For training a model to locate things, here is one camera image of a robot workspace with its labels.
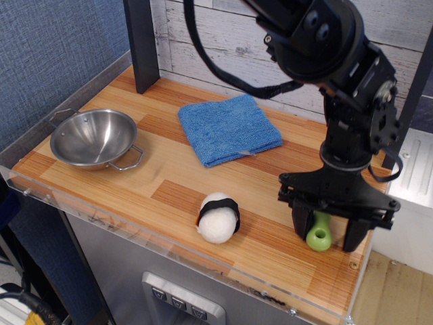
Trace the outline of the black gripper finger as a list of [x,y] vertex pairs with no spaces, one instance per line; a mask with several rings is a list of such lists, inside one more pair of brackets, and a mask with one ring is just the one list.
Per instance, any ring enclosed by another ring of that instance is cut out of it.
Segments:
[[366,219],[350,219],[346,227],[343,250],[346,253],[355,251],[370,230],[370,222]]
[[294,200],[292,204],[292,221],[296,234],[305,241],[314,222],[313,208],[302,201]]

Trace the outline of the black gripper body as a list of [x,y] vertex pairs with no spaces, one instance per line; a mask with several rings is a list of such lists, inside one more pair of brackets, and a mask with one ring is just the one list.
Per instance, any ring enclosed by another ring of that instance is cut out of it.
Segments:
[[294,200],[299,200],[314,211],[348,220],[366,219],[370,229],[390,229],[401,204],[364,180],[361,173],[371,168],[371,154],[362,154],[354,162],[348,162],[333,155],[330,149],[322,148],[320,157],[323,167],[316,171],[282,173],[278,199],[290,208]]

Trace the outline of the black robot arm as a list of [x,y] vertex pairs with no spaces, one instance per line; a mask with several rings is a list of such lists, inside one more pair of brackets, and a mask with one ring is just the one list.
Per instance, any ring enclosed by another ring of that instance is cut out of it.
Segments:
[[353,252],[368,231],[392,227],[400,204],[371,187],[362,172],[380,152],[402,165],[392,149],[401,124],[394,105],[395,70],[365,36],[350,1],[249,1],[267,32],[267,47],[281,70],[322,96],[327,133],[323,166],[279,176],[279,199],[292,210],[295,232],[306,238],[313,213],[344,217],[343,249]]

